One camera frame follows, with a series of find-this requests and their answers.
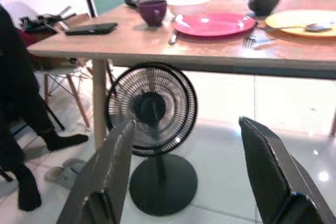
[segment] person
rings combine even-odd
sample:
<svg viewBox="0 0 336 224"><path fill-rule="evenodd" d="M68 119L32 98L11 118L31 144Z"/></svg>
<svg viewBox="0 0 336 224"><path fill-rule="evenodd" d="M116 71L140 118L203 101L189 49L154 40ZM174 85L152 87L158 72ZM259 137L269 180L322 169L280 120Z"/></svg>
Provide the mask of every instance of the person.
<svg viewBox="0 0 336 224"><path fill-rule="evenodd" d="M43 138L51 152L88 140L81 134L58 136L38 91L28 51L8 12L0 5L0 167L17 178L18 207L24 211L39 207L41 197L33 174L25 166L24 152L9 131L1 109L4 102L14 103L22 119Z"/></svg>

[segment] black pants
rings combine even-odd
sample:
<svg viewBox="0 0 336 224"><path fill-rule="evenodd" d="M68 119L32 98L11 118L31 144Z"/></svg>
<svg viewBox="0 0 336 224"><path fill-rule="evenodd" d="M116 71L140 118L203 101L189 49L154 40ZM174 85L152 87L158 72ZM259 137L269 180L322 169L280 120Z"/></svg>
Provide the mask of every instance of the black pants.
<svg viewBox="0 0 336 224"><path fill-rule="evenodd" d="M38 135L54 129L38 89L25 45L9 14L0 6L0 166L3 170L24 162L24 153L11 136L4 117L5 103L12 103Z"/></svg>

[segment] cup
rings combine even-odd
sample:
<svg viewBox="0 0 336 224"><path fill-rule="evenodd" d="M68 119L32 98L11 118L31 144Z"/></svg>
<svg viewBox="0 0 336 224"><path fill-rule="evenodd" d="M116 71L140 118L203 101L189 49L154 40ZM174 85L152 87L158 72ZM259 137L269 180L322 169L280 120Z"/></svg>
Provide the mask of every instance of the cup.
<svg viewBox="0 0 336 224"><path fill-rule="evenodd" d="M248 7L256 16L268 16L280 0L249 0Z"/></svg>
<svg viewBox="0 0 336 224"><path fill-rule="evenodd" d="M167 2L166 0L149 0L139 3L138 10L149 26L161 26L167 11Z"/></svg>

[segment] slipper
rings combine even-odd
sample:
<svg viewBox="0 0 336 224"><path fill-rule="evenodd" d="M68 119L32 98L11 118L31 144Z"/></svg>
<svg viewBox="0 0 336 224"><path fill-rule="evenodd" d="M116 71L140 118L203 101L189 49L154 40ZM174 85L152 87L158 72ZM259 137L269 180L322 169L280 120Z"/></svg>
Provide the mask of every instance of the slipper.
<svg viewBox="0 0 336 224"><path fill-rule="evenodd" d="M44 175L44 180L71 189L77 178L77 173L71 168L53 167Z"/></svg>
<svg viewBox="0 0 336 224"><path fill-rule="evenodd" d="M70 158L66 161L64 161L64 163L62 164L62 166L64 168L71 168L71 170L75 173L80 173L80 171L83 169L83 167L85 166L86 162L78 159L78 158Z"/></svg>

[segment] fan base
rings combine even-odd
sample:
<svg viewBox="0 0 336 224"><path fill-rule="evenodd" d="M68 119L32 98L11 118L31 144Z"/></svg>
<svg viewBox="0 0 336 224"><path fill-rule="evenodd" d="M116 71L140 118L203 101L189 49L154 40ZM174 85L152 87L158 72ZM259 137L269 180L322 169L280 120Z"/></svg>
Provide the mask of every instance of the fan base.
<svg viewBox="0 0 336 224"><path fill-rule="evenodd" d="M183 210L194 198L197 175L184 158L167 154L143 161L134 171L130 194L149 215L166 216Z"/></svg>

